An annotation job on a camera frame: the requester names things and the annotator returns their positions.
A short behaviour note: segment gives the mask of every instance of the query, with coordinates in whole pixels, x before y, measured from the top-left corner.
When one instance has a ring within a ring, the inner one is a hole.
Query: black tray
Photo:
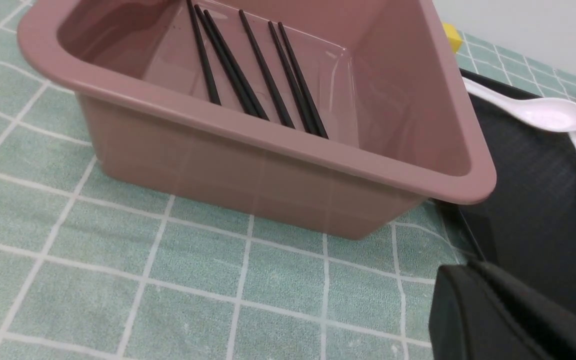
[[[470,71],[461,74],[511,98],[531,93]],[[576,151],[566,134],[533,129],[470,97],[497,173],[477,205],[442,203],[470,235],[478,256],[576,314]]]

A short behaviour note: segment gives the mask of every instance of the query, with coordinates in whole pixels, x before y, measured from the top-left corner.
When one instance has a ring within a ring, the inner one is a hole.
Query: plastic basin
[[[185,0],[39,0],[21,20],[23,56],[77,94],[108,176],[353,240],[427,198],[473,204],[493,191],[430,0],[196,3],[270,121],[242,112],[205,41],[222,106],[208,101]],[[297,129],[279,123],[238,9]],[[329,139],[304,132],[267,20],[288,27]]]

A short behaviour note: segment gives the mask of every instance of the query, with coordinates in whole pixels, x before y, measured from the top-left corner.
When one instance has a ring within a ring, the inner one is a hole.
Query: black chopstick
[[[297,81],[295,80],[295,76],[293,75],[293,71],[290,68],[290,64],[288,63],[288,59],[286,58],[286,54],[284,53],[284,48],[282,47],[282,44],[279,41],[279,36],[277,36],[275,25],[273,24],[272,21],[268,22],[268,28],[270,29],[270,36],[272,37],[274,47],[277,48],[279,60],[281,60],[281,66],[283,67],[286,79],[288,80],[288,85],[290,85],[290,91],[292,92],[292,97],[294,98],[295,104],[297,104],[297,110],[299,111],[299,117],[301,117],[301,122],[303,123],[303,129],[306,130],[306,132],[309,134],[318,136],[319,133],[317,132],[317,128],[314,126],[313,119],[311,119],[310,111],[306,107],[307,106],[306,101],[304,101],[302,92],[301,90],[299,90],[299,85],[297,85]]]
[[[297,77],[297,82],[299,82],[299,87],[301,88],[301,92],[303,93],[304,98],[306,99],[306,104],[310,109],[310,114],[314,119],[314,123],[317,126],[318,134],[328,139],[328,133],[326,133],[326,129],[324,128],[324,124],[322,123],[322,117],[320,117],[320,112],[317,110],[317,106],[313,101],[313,96],[311,92],[308,90],[308,84],[306,84],[306,79],[304,79],[304,74],[302,73],[302,69],[297,62],[297,57],[295,56],[295,51],[293,51],[293,47],[290,44],[290,40],[288,39],[288,34],[286,34],[286,30],[284,29],[283,23],[277,23],[279,25],[279,32],[281,33],[281,37],[283,38],[283,43],[286,46],[286,51],[288,52],[288,57],[290,57],[290,62],[292,63],[292,68],[294,69],[294,73]]]
[[[217,92],[217,85],[215,85],[215,78],[213,77],[213,69],[210,68],[210,61],[206,55],[206,48],[204,47],[204,39],[202,38],[199,24],[197,23],[197,16],[193,11],[192,0],[187,0],[188,15],[190,16],[190,23],[192,23],[192,32],[194,33],[194,41],[197,43],[197,51],[199,52],[199,61],[201,61],[201,70],[203,71],[203,78],[208,88],[208,98],[213,104],[221,105],[222,101],[219,99]]]
[[[208,34],[208,39],[210,39],[212,47],[214,48],[215,53],[217,53],[219,62],[221,62],[221,66],[226,72],[226,75],[230,80],[230,84],[232,85],[232,88],[235,91],[235,95],[237,96],[241,107],[244,109],[244,112],[249,116],[258,116],[255,107],[252,105],[252,102],[250,102],[250,98],[246,95],[246,91],[244,91],[237,73],[235,73],[235,70],[233,70],[231,62],[228,60],[228,57],[226,57],[226,53],[219,43],[219,40],[217,40],[217,36],[215,35],[213,28],[210,26],[208,21],[206,21],[201,7],[199,7],[199,5],[194,5],[194,11],[197,14],[197,18],[199,18],[199,22],[201,22],[201,25],[203,25],[203,29],[205,30],[206,34]]]
[[[257,113],[257,116],[260,117],[261,119],[268,120],[268,115],[264,111],[264,108],[262,107],[261,103],[259,102],[259,99],[255,95],[255,92],[253,91],[252,87],[250,87],[250,83],[246,79],[246,75],[244,75],[242,68],[240,68],[240,65],[237,63],[237,60],[235,59],[233,52],[228,47],[226,40],[224,40],[224,37],[222,36],[222,33],[219,31],[219,28],[217,27],[217,24],[213,20],[213,17],[210,15],[210,12],[208,12],[208,10],[203,10],[203,14],[206,18],[206,21],[208,22],[208,24],[210,25],[210,27],[214,31],[215,38],[220,43],[221,48],[223,49],[223,52],[226,55],[226,58],[228,59],[228,61],[230,62],[230,65],[232,66],[232,69],[234,70],[235,74],[237,75],[239,81],[241,82],[241,85],[243,86],[245,94],[247,94],[250,102],[252,103],[252,105],[254,107],[254,111],[256,111],[256,113]]]
[[[244,30],[246,30],[248,40],[250,41],[250,46],[254,52],[254,57],[256,57],[256,62],[259,64],[259,68],[261,69],[263,80],[265,80],[265,86],[268,88],[268,91],[270,91],[270,97],[272,98],[274,107],[277,110],[277,115],[279,115],[281,124],[295,129],[295,125],[290,118],[290,114],[288,114],[288,110],[286,109],[286,104],[284,104],[284,100],[282,99],[281,94],[279,94],[277,84],[275,84],[275,80],[273,79],[273,75],[270,73],[270,69],[268,68],[268,64],[264,59],[264,55],[259,48],[257,39],[255,39],[255,34],[253,34],[252,29],[250,28],[250,24],[246,18],[246,13],[243,10],[239,10],[239,17],[241,18],[241,23],[244,26]]]

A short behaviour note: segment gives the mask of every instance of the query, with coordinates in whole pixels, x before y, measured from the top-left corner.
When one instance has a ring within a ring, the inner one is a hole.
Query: white wall
[[[433,2],[443,22],[576,75],[576,0]]]

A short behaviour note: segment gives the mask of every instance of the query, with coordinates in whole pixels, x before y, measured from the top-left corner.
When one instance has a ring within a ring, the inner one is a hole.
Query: grid pattern tablecloth
[[[0,360],[432,359],[435,272],[470,252],[432,203],[349,242],[116,182],[19,54],[30,6],[0,0]],[[462,36],[462,68],[576,100],[575,76]]]

